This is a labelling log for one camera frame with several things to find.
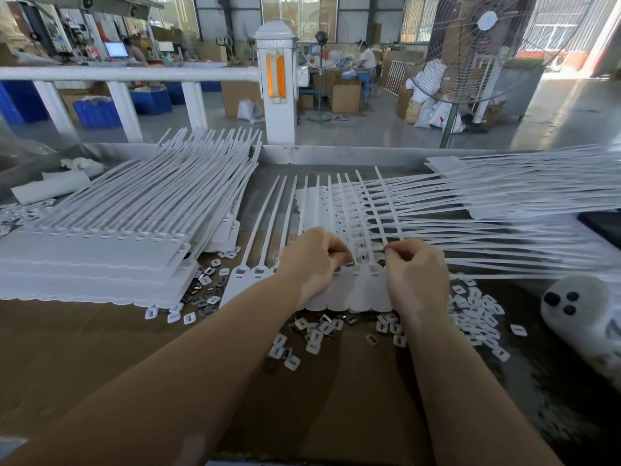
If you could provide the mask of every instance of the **railing baluster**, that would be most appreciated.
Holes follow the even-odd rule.
[[[205,103],[202,100],[201,84],[198,82],[183,82],[181,87],[183,88],[183,96],[186,99],[186,107],[188,108],[192,129],[206,129],[207,114],[205,112]]]
[[[127,136],[127,141],[129,143],[144,142],[145,140],[142,136],[140,123],[138,122],[138,115],[136,114],[134,102],[132,101],[132,96],[129,94],[127,85],[123,82],[109,81],[108,88],[110,88],[110,93],[112,93],[114,106],[116,106],[117,112],[119,113],[123,130]]]
[[[67,112],[63,99],[60,97],[58,90],[56,90],[54,82],[35,81],[34,85],[64,144],[69,146],[80,143],[78,131],[73,125],[73,121]]]

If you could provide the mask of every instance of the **blue container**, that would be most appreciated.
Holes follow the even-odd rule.
[[[201,90],[203,91],[222,91],[222,85],[219,81],[202,81]]]
[[[138,114],[150,114],[157,116],[165,112],[171,112],[173,105],[170,102],[170,96],[165,88],[160,91],[151,91],[143,93],[140,91],[132,91],[132,101]]]
[[[28,124],[50,118],[35,85],[25,80],[0,82],[0,112],[8,124]]]
[[[183,88],[181,87],[181,83],[165,83],[165,85],[168,90],[168,97],[170,98],[170,102],[172,104],[186,103],[186,97],[183,95]]]
[[[110,129],[122,126],[114,101],[75,101],[73,107],[86,129]]]

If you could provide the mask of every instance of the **workbench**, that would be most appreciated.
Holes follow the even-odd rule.
[[[137,154],[148,153],[146,145],[131,147]],[[325,184],[328,173],[347,172],[353,177],[354,169],[363,179],[370,179],[375,177],[370,165],[377,163],[389,178],[424,172],[426,156],[468,153],[336,149],[264,147],[262,164],[252,176],[240,208],[241,246],[245,246],[268,189],[279,174],[289,176],[287,196],[296,174],[298,187],[307,174],[309,186],[314,185],[316,174]],[[114,150],[124,156],[129,148],[120,145]],[[284,208],[281,203],[268,265],[278,253]],[[258,262],[267,226],[264,221],[249,266]],[[290,241],[297,228],[296,213],[289,228]],[[204,254],[201,260],[210,258]],[[233,268],[239,260],[241,254],[224,263]],[[618,458],[621,438],[619,394],[546,327],[539,316],[537,297],[514,283],[483,282],[479,287],[506,310],[498,328],[511,358],[501,363],[488,350],[479,352],[524,416],[566,465],[615,462],[612,459]],[[303,315],[315,321],[321,313]],[[285,332],[302,360],[300,367],[291,372],[277,363],[270,370],[267,366],[258,369],[213,459],[433,464],[409,351],[393,346],[389,337],[378,337],[379,343],[370,345],[365,336],[375,333],[374,315],[364,313],[358,318],[357,323],[346,324],[341,333],[326,340],[318,355],[304,352],[301,335]],[[513,336],[509,323],[524,326],[528,337]],[[0,437],[40,434],[78,401],[188,328],[167,324],[162,317],[145,321],[144,308],[132,306],[0,301]],[[208,386],[204,395],[210,395]]]

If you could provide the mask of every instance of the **black device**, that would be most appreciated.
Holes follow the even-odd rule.
[[[621,250],[621,212],[581,212],[578,220]]]

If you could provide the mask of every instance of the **person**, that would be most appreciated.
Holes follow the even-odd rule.
[[[436,464],[561,466],[452,324],[443,253],[408,239],[385,255]],[[283,249],[276,274],[84,399],[2,466],[204,465],[278,330],[351,260],[338,237],[308,230]]]
[[[130,38],[123,38],[123,44],[125,45],[125,50],[127,50],[127,55],[135,58],[136,62],[147,63],[147,58],[145,57],[145,55],[140,49],[132,44],[132,40]]]
[[[366,44],[366,41],[360,41],[358,43],[358,52],[360,52],[360,59],[358,60],[358,65],[362,68],[368,70],[375,70],[377,65],[377,61],[375,60],[375,54],[369,46]]]

